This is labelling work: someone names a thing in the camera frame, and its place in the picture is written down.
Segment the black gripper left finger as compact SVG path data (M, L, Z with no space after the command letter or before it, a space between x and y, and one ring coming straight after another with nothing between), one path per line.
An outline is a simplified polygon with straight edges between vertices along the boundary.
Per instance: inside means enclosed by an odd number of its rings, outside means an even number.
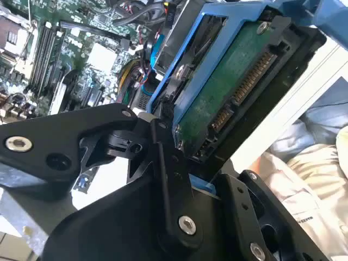
M57 201L82 172L116 157L130 160L131 182L188 174L171 131L170 120L145 121L119 103L9 123L1 127L1 186Z

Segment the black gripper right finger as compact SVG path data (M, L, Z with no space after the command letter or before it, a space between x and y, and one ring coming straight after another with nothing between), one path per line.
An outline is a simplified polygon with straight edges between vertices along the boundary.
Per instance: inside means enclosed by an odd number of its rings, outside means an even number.
M244 170L216 179L236 260L327 260L260 177Z

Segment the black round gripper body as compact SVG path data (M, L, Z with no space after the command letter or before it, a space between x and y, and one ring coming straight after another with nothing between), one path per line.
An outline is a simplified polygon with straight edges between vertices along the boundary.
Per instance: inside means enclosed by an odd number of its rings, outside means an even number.
M68 216L46 242L43 260L242 259L227 223L246 187L220 176L217 197L191 187L188 174L143 176Z

